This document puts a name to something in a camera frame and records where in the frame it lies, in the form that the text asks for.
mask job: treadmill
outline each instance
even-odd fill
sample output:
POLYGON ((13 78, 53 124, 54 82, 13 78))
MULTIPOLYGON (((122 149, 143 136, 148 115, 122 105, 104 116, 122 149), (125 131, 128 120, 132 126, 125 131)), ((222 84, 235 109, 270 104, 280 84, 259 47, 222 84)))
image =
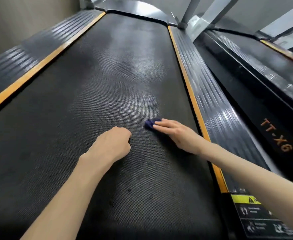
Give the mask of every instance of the treadmill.
POLYGON ((230 175, 143 127, 174 119, 277 170, 176 20, 141 0, 88 6, 0 55, 0 239, 19 239, 113 126, 132 132, 131 152, 77 239, 293 239, 230 175))

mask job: hand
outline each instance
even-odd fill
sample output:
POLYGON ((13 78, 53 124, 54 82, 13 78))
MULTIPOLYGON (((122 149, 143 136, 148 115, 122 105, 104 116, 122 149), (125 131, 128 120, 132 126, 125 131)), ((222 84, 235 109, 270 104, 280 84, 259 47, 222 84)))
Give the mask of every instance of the hand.
POLYGON ((106 173, 115 161, 130 152, 128 140, 131 136, 129 130, 113 127, 96 138, 88 151, 80 157, 79 164, 89 171, 103 170, 103 173, 106 173))
POLYGON ((167 134, 178 148, 187 152, 198 155, 201 153, 203 146, 210 143, 191 128, 175 120, 162 119, 162 121, 156 121, 155 123, 154 129, 167 134))

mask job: treadmill belt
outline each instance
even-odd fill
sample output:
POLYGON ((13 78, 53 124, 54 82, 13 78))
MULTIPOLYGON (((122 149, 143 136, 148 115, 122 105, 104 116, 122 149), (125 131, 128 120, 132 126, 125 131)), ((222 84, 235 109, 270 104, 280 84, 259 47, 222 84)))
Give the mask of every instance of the treadmill belt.
POLYGON ((113 126, 131 152, 99 183, 78 239, 220 239, 208 164, 143 128, 196 130, 167 27, 107 14, 0 110, 0 238, 16 239, 113 126))

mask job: forearm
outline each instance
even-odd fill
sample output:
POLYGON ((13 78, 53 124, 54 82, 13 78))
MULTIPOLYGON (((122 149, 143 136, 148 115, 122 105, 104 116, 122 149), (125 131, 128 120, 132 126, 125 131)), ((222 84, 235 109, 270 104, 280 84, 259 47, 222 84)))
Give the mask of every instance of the forearm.
POLYGON ((88 175, 77 165, 51 202, 21 238, 22 240, 76 238, 85 211, 104 171, 88 175))
POLYGON ((293 183, 244 160, 216 144, 202 156, 232 175, 268 210, 293 229, 293 183))

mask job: person's left arm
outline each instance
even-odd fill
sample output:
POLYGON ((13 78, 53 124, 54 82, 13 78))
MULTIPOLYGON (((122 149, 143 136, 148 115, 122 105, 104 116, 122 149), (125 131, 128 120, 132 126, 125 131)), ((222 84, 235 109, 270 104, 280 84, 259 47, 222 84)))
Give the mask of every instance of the person's left arm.
POLYGON ((21 240, 75 239, 97 184, 115 161, 130 152, 130 137, 130 131, 118 127, 98 136, 21 240))

